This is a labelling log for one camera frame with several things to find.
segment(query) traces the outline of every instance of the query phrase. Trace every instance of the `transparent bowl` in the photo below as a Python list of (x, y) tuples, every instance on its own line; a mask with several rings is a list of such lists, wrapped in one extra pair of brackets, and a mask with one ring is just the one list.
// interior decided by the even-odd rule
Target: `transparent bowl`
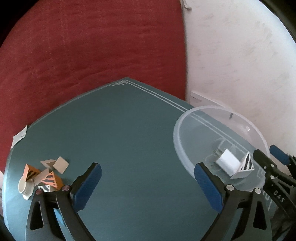
[[(195, 165), (203, 162), (225, 185), (242, 191), (263, 187), (265, 171), (252, 154), (260, 149), (270, 157), (269, 149), (261, 132), (244, 116), (220, 106), (193, 108), (177, 120), (173, 140), (181, 163), (193, 178)], [(255, 170), (245, 178), (230, 179), (215, 163), (226, 149), (240, 161), (250, 152)]]

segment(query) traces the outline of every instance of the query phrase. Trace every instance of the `wooden block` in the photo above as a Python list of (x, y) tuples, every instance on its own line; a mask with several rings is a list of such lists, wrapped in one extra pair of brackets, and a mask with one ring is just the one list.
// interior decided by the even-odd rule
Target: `wooden block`
[(52, 159), (50, 159), (50, 160), (40, 161), (40, 162), (41, 162), (41, 164), (42, 164), (43, 166), (45, 166), (46, 168), (52, 168), (53, 165), (55, 164), (56, 160), (52, 160)]
[(49, 173), (48, 176), (42, 180), (42, 183), (45, 185), (50, 185), (57, 190), (60, 190), (64, 185), (62, 179), (54, 172)]
[(38, 186), (38, 188), (41, 188), (44, 192), (54, 192), (56, 189), (50, 185), (44, 185), (44, 186)]
[(46, 168), (44, 171), (39, 173), (37, 176), (33, 178), (34, 187), (37, 186), (44, 178), (46, 178), (49, 174), (49, 168)]
[(41, 171), (38, 170), (35, 167), (32, 167), (28, 164), (25, 165), (25, 169), (24, 169), (24, 173), (23, 173), (23, 178), (28, 181), (32, 178), (34, 178), (35, 176), (37, 176)]
[(57, 159), (56, 163), (53, 165), (53, 168), (56, 169), (60, 174), (63, 174), (68, 166), (69, 163), (60, 156)]

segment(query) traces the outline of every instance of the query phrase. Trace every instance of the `orange triangular block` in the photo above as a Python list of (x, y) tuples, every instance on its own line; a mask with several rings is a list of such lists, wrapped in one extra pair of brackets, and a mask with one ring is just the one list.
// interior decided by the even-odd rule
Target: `orange triangular block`
[(35, 176), (37, 176), (40, 172), (41, 171), (38, 170), (37, 168), (26, 164), (25, 169), (24, 169), (24, 174), (22, 176), (26, 181), (28, 181), (28, 180), (34, 178)]
[(60, 190), (64, 185), (62, 179), (58, 175), (54, 174), (54, 172), (49, 173), (48, 176), (42, 179), (41, 182), (46, 185), (50, 185), (57, 190)]

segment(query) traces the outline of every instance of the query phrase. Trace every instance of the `table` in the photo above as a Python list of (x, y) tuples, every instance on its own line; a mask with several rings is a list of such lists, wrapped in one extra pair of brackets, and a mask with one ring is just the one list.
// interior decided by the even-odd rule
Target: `table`
[(96, 240), (200, 240), (217, 213), (173, 145), (174, 125), (191, 108), (125, 78), (37, 120), (11, 150), (5, 170), (4, 218), (12, 235), (24, 240), (32, 200), (17, 190), (25, 164), (44, 169), (40, 161), (62, 156), (70, 163), (60, 175), (64, 184), (72, 184), (92, 162), (102, 166), (99, 184), (79, 211)]

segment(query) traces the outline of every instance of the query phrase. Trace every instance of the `white wall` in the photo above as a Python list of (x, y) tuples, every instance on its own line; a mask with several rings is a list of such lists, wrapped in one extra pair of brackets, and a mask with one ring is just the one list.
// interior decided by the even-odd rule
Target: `white wall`
[(296, 155), (296, 44), (259, 0), (186, 0), (192, 90), (251, 120), (268, 145)]

